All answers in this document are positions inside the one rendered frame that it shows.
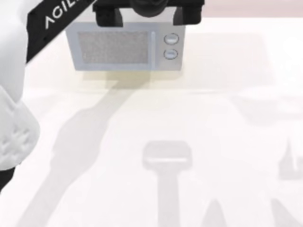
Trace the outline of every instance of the white floor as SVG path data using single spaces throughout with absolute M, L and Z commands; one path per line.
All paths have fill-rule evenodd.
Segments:
M 61 34 L 27 66 L 41 138 L 0 226 L 303 226 L 302 27 L 204 19 L 150 74 L 75 72 Z

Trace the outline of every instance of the black object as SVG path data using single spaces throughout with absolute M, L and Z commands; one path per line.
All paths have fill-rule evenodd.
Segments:
M 122 27 L 121 8 L 133 8 L 144 17 L 154 17 L 166 7 L 177 7 L 174 25 L 196 25 L 201 22 L 205 0 L 44 0 L 27 17 L 30 62 L 59 33 L 94 3 L 96 22 L 100 27 Z
M 0 194 L 2 189 L 11 181 L 14 176 L 15 168 L 0 171 Z

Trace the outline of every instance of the microwave window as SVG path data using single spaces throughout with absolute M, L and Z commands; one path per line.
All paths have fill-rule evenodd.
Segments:
M 148 32 L 78 32 L 84 63 L 147 64 Z

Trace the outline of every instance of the microwave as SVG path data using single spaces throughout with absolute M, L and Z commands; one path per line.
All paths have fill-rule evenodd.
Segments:
M 174 11 L 146 18 L 121 9 L 123 27 L 99 27 L 89 7 L 66 28 L 75 70 L 181 70 L 186 26 L 173 25 Z

